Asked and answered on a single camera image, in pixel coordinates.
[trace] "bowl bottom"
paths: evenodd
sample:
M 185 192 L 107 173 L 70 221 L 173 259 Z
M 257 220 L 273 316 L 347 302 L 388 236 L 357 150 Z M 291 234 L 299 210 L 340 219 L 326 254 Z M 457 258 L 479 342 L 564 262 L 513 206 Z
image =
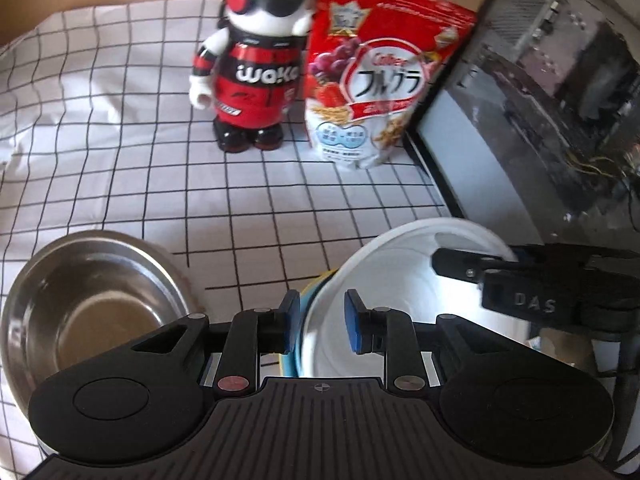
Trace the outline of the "bowl bottom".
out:
M 63 324 L 56 361 L 63 370 L 116 348 L 162 325 L 148 305 L 119 290 L 106 290 L 79 303 Z

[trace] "ribbed black surface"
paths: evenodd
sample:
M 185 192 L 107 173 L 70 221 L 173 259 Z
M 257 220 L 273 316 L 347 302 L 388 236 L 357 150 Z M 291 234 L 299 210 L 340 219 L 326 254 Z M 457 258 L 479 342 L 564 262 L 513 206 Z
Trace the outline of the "ribbed black surface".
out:
M 33 480 L 605 480 L 591 459 L 525 469 L 457 444 L 418 399 L 373 379 L 268 379 L 220 402 L 182 447 L 149 462 L 92 468 L 51 458 Z

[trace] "bowl rim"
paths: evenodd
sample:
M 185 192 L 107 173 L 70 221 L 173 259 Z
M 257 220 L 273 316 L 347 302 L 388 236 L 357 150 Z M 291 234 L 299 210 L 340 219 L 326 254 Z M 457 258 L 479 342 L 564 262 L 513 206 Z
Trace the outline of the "bowl rim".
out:
M 29 400 L 25 400 L 23 395 L 18 393 L 19 388 L 16 380 L 16 375 L 24 374 L 23 372 L 26 369 L 24 348 L 23 346 L 18 348 L 10 347 L 8 332 L 10 313 L 15 310 L 18 290 L 23 286 L 30 274 L 52 254 L 70 245 L 92 240 L 114 242 L 135 250 L 138 254 L 149 260 L 153 266 L 158 269 L 158 271 L 162 272 L 165 277 L 175 285 L 175 291 L 178 295 L 178 299 L 184 305 L 186 311 L 185 315 L 192 314 L 193 312 L 200 312 L 202 310 L 191 291 L 190 284 L 182 275 L 178 267 L 171 261 L 169 253 L 151 242 L 141 240 L 140 238 L 124 233 L 100 229 L 78 231 L 52 241 L 36 252 L 20 272 L 18 272 L 18 275 L 15 277 L 11 289 L 9 290 L 6 301 L 4 302 L 4 307 L 2 308 L 2 314 L 0 316 L 0 362 L 2 363 L 2 368 L 4 368 L 4 375 L 6 377 L 9 390 L 14 397 L 15 403 L 25 416 L 28 416 Z M 10 355 L 15 356 L 16 358 L 10 359 Z

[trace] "black shoe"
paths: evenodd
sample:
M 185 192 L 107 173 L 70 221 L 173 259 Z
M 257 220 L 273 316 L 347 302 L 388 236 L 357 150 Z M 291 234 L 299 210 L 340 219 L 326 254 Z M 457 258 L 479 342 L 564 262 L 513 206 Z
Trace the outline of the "black shoe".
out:
M 267 126 L 254 131 L 254 144 L 256 148 L 265 152 L 277 150 L 282 145 L 284 133 L 280 124 Z
M 251 146 L 246 130 L 220 121 L 217 117 L 213 119 L 213 130 L 218 139 L 218 146 L 223 152 L 240 153 Z

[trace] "white hand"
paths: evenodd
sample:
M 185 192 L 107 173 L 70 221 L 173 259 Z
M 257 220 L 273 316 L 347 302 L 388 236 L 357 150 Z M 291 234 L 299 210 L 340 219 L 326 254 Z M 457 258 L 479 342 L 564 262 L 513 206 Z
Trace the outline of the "white hand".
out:
M 211 80 L 208 76 L 192 75 L 189 77 L 191 87 L 189 88 L 189 101 L 197 110 L 204 110 L 211 106 L 213 100 L 213 90 Z

